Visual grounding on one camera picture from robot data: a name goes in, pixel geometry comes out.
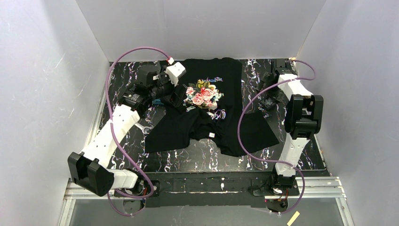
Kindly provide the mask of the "black printed t-shirt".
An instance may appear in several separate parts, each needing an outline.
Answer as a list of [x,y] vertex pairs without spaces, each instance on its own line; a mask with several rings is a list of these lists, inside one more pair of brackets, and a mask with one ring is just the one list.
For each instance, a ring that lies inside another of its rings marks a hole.
[[187,59],[182,65],[186,74],[179,83],[187,86],[186,99],[179,107],[165,105],[165,116],[145,138],[147,153],[182,149],[192,139],[209,138],[222,154],[239,157],[279,143],[260,111],[242,112],[239,61]]

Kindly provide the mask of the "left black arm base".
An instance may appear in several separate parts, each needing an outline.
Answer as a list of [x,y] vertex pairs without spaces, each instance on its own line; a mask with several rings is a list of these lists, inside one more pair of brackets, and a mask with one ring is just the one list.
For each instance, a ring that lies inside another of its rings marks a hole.
[[[160,193],[160,181],[159,180],[152,180],[153,184],[153,195],[154,197],[159,196]],[[121,189],[122,193],[128,194],[130,196],[144,196],[149,194],[151,191],[150,184],[144,180],[139,179],[133,188],[123,188]]]

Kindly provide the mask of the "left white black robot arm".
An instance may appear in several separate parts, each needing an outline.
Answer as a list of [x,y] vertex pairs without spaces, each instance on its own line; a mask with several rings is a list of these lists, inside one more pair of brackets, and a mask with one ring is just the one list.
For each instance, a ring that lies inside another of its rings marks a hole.
[[178,82],[185,73],[185,67],[179,62],[169,66],[141,66],[137,71],[138,80],[128,85],[110,119],[94,139],[79,153],[69,155],[67,162],[73,183],[100,197],[112,189],[134,188],[139,180],[134,171],[108,169],[108,163],[153,100],[168,97],[172,105],[183,102],[187,86]]

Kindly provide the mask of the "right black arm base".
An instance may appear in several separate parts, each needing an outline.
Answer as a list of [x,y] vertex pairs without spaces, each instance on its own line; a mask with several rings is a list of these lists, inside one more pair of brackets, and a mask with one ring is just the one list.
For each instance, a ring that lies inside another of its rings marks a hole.
[[273,175],[264,179],[253,179],[248,191],[253,196],[297,196],[300,194],[295,176],[275,177]]

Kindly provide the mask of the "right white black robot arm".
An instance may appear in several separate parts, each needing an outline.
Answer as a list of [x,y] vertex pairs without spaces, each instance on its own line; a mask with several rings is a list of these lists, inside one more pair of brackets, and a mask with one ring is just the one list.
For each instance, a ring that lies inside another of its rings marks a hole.
[[264,90],[260,104],[271,109],[288,100],[284,128],[287,137],[278,163],[273,167],[269,186],[272,189],[292,188],[303,149],[321,128],[324,99],[311,93],[297,75],[294,59],[272,59],[271,70],[260,79],[257,92]]

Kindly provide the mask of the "black marble pattern mat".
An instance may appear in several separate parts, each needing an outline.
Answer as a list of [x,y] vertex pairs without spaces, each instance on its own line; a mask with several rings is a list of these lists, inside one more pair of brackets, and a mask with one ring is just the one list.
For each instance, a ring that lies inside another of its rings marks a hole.
[[[259,82],[259,77],[266,71],[271,70],[269,59],[239,59],[242,66],[241,88],[243,107],[255,96],[255,87]],[[156,65],[155,62],[120,62],[116,64],[110,84],[110,97],[115,104],[120,98],[126,87],[137,79],[136,71],[142,65]],[[278,145],[265,148],[262,151],[253,153],[258,158],[277,160],[283,148],[286,138],[284,131],[284,107],[287,99],[279,103],[273,109],[266,110],[263,106],[255,102],[249,112],[256,110],[262,111],[264,118],[268,122],[273,133],[279,140]],[[143,126],[155,127],[163,118],[166,109],[163,106],[155,105],[146,112],[144,119],[139,123]],[[211,139],[200,141],[190,140],[190,145],[184,149],[163,151],[158,153],[145,152],[145,135],[142,131],[133,127],[122,140],[121,145],[131,158],[146,173],[155,172],[231,172],[231,171],[271,171],[272,165],[267,162],[252,160],[250,157],[232,157],[221,154],[219,148]],[[303,172],[322,172],[327,170],[324,158],[319,149],[319,144],[315,137],[309,141],[303,150],[297,166]],[[125,160],[123,154],[117,150],[109,161],[110,169],[132,169],[133,166]]]

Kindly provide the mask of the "blue black box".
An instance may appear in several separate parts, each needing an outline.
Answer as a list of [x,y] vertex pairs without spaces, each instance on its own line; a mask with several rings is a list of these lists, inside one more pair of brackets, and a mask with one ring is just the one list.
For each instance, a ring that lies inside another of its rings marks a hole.
[[152,100],[152,104],[153,104],[153,105],[164,105],[160,99],[154,99],[154,100]]

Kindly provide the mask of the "silver wrench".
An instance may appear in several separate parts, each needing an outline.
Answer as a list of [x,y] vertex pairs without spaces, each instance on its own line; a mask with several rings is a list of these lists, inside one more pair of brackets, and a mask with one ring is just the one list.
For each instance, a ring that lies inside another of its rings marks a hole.
[[143,126],[143,125],[140,124],[140,123],[136,123],[135,126],[136,126],[138,129],[140,129],[141,132],[142,132],[144,135],[148,135],[148,134],[150,133],[150,131],[152,130],[152,127]]

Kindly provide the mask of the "beige tape strip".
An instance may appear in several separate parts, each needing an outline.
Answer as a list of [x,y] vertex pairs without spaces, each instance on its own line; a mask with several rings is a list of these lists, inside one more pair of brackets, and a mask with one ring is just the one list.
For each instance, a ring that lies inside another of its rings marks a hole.
[[295,220],[298,218],[299,215],[300,213],[296,211],[291,217],[291,219],[287,222],[287,226],[292,226],[292,224],[295,222]]

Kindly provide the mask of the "aluminium rail frame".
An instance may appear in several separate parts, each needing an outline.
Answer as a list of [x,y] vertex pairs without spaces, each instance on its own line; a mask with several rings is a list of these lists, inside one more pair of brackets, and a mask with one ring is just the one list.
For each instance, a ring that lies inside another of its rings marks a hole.
[[[158,208],[160,206],[181,206],[181,205],[251,205],[254,208],[262,208],[263,204],[272,199],[272,196],[253,196],[248,187],[253,179],[268,178],[271,171],[231,171],[231,172],[190,172],[190,173],[171,173],[155,172],[146,173],[151,180],[160,181],[160,193],[155,198],[148,198],[148,208]],[[350,217],[346,203],[346,194],[339,177],[328,175],[328,171],[322,172],[303,172],[305,175],[305,187],[299,175],[296,176],[297,185],[304,194],[302,200],[311,198],[333,199],[338,207],[338,223],[349,225]],[[174,200],[168,202],[169,197],[183,198],[186,200]],[[81,186],[69,182],[64,195],[64,199],[106,199],[106,195],[100,197],[82,188]],[[290,195],[288,199],[298,199],[299,195]]]

